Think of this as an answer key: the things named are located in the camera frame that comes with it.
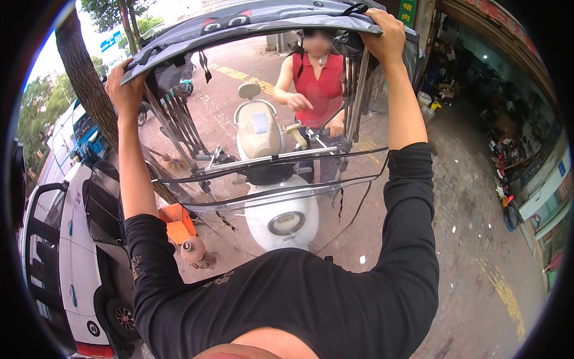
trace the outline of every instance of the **man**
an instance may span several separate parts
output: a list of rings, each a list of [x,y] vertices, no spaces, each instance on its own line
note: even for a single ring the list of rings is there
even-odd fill
[[[119,173],[132,258],[136,325],[156,358],[408,358],[438,306],[431,153],[402,51],[401,21],[369,10],[362,34],[389,96],[387,216],[375,267],[351,273],[300,249],[265,253],[218,278],[184,284],[158,219],[138,139],[144,77],[106,91],[118,110]]]

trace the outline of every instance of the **broom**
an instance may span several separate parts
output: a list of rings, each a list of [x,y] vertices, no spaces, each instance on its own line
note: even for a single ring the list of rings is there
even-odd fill
[[[189,169],[189,166],[187,165],[187,163],[185,163],[181,159],[177,159],[177,158],[172,157],[166,153],[157,152],[156,150],[154,150],[152,148],[150,148],[149,151],[154,153],[155,155],[158,155],[161,157],[161,160],[163,161],[163,165],[164,165],[165,169],[167,169],[168,171],[180,171],[182,169]]]

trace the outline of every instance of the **orange bucket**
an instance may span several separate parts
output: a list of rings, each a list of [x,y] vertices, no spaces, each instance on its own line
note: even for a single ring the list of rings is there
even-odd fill
[[[160,208],[159,213],[160,219],[168,225],[168,237],[175,244],[182,244],[187,238],[197,235],[189,213],[179,203]]]

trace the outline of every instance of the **beige scooter seat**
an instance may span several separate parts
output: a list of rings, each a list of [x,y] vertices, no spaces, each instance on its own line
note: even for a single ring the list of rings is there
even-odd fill
[[[271,108],[265,102],[254,102],[261,92],[257,83],[244,83],[238,88],[239,97],[249,99],[237,114],[238,136],[245,155],[254,159],[278,155],[281,151],[281,131]]]

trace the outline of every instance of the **green leaves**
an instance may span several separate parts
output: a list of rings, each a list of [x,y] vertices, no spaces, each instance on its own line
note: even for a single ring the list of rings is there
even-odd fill
[[[155,16],[146,16],[143,18],[137,19],[139,33],[143,38],[147,38],[146,32],[155,28],[157,25],[161,24],[164,21],[162,17],[155,17]],[[127,37],[126,33],[122,31],[122,39],[118,42],[118,47],[120,49],[127,48]]]
[[[144,5],[145,0],[126,1],[133,2],[137,16],[141,16],[149,8]],[[82,11],[90,15],[100,33],[110,31],[122,23],[122,13],[116,0],[82,0]]]
[[[39,170],[36,152],[46,152],[51,126],[75,100],[76,94],[66,74],[56,75],[52,82],[49,77],[37,77],[28,83],[22,94],[16,130],[16,137],[24,145],[26,167],[35,172]]]
[[[110,67],[107,64],[103,63],[103,60],[95,55],[91,56],[91,59],[92,63],[94,64],[94,68],[96,69],[96,72],[98,73],[100,78],[103,79],[103,77],[106,76]]]

